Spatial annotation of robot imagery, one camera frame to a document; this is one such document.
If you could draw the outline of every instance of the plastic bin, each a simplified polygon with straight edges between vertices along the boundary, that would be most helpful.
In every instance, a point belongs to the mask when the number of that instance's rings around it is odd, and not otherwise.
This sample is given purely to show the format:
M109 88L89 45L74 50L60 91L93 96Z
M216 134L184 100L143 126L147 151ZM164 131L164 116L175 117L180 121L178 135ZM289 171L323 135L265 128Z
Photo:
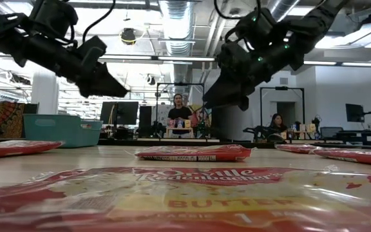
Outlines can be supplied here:
M82 121L73 115L24 114L24 128L27 140L63 141L62 148L80 148L97 145L102 121Z

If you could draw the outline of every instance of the microwave popcorn package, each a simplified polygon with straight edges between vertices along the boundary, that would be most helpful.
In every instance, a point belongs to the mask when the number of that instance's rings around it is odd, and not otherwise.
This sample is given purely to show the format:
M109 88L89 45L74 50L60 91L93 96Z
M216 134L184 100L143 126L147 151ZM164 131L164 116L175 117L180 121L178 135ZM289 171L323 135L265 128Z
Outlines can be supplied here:
M313 154L330 159L371 164L371 150L347 148L318 148Z
M309 144L276 144L275 147L277 150L301 154L310 154L312 150L318 149L317 146Z
M251 149L241 145L153 146L135 155L147 160L169 161L239 161L250 157Z
M58 148L62 142L9 140L0 142L0 157L9 155L31 155Z
M102 168L0 188L0 231L371 231L371 175Z

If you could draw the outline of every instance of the black shirt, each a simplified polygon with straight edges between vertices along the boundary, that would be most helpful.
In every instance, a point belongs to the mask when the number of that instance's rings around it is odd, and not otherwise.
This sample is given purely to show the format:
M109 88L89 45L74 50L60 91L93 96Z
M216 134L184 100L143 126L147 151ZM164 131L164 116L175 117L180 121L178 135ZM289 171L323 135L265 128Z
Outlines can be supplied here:
M173 108L168 112L168 118L173 119L173 120L178 119L178 118L188 120L189 116L192 116L191 110L184 106L179 109ZM186 133L189 133L189 131L173 130L173 134L177 134L177 135L183 135Z
M281 125L280 127L276 125L270 126L272 129L279 131L279 133L287 131L287 127L285 125Z
M191 115L192 115L191 110L184 106L179 109L177 108L171 109L168 112L168 117L173 120L178 118L188 120L188 117Z

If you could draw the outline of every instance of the doorway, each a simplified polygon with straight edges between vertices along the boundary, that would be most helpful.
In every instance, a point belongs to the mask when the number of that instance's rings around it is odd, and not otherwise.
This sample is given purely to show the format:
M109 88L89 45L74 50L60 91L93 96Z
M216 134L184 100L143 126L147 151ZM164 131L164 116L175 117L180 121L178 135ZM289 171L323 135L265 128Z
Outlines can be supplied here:
M296 122L296 103L295 102L277 102L277 113L283 117L286 126Z

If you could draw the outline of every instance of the robotic arm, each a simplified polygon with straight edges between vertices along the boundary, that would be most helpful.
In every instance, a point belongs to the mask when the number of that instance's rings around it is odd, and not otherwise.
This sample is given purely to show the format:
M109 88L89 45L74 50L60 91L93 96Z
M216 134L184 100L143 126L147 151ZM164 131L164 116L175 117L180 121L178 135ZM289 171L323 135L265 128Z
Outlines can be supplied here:
M334 18L349 1L322 0L300 20L277 23L266 8L257 8L240 19L225 35L225 44L217 55L221 72L203 96L205 107L238 105L241 110L247 110L246 96L254 92L257 85L269 82L272 75L287 65L293 70L303 66L304 55L324 38ZM285 42L287 32L292 34ZM233 33L238 39L230 41L228 37ZM241 40L253 49L246 52L238 44Z
M74 8L60 0L36 0L29 17L0 14L0 52L11 55L24 67L27 60L74 82L84 97L124 97L127 90L98 62L107 46L94 36L77 47L73 26ZM65 39L71 27L71 39Z

